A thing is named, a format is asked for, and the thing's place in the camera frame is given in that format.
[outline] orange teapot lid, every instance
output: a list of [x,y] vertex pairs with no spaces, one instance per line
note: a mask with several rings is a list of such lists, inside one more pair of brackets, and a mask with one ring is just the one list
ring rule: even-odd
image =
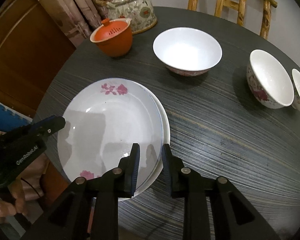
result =
[[114,36],[117,36],[122,31],[124,31],[128,26],[128,24],[124,21],[110,22],[109,18],[102,20],[101,23],[103,24],[103,26],[101,26],[101,28],[94,35],[95,41],[102,41],[113,38]]

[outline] wooden cabinet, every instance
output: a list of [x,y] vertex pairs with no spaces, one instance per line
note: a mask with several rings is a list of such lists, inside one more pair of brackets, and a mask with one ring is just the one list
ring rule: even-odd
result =
[[75,47],[37,0],[0,8],[0,102],[33,117]]

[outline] tabletop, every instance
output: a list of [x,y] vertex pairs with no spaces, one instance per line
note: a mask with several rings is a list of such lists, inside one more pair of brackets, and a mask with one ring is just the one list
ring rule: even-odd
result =
[[[85,40],[52,81],[34,121],[63,115],[74,96],[97,80],[139,82],[167,112],[174,155],[202,176],[226,176],[276,232],[293,234],[300,226],[300,112],[291,106],[261,105],[247,85],[246,66],[250,52],[262,49],[276,57],[289,76],[300,68],[265,39],[227,20],[177,8],[155,7],[155,14],[157,25],[134,35],[124,57],[109,58]],[[221,61],[196,77],[170,72],[152,45],[159,33],[174,27],[212,35],[222,47]],[[65,176],[56,134],[47,147],[47,156]],[[160,174],[142,194],[119,203],[119,225],[145,239],[182,239],[183,200],[168,196]]]

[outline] wooden chair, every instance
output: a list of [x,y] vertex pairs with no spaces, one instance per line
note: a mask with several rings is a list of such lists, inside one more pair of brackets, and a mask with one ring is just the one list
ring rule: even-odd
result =
[[[274,8],[277,8],[277,2],[275,0],[263,0],[263,17],[262,24],[260,30],[260,36],[264,39],[268,38],[269,29],[270,29],[270,20],[271,20],[271,5]],[[197,9],[198,0],[189,0],[188,2],[188,10],[196,10]],[[216,9],[214,15],[217,17],[221,17],[221,12],[223,6],[232,8],[238,11],[237,24],[243,26],[244,14],[245,14],[245,6],[246,0],[239,0],[239,3],[231,1],[231,0],[217,0]]]

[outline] stacked plates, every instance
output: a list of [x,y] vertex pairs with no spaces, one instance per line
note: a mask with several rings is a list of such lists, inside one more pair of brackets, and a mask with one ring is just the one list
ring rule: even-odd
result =
[[160,174],[170,127],[162,104],[146,87],[120,78],[97,81],[75,96],[63,117],[66,126],[58,133],[58,154],[71,181],[97,178],[117,167],[133,143],[140,145],[134,196]]

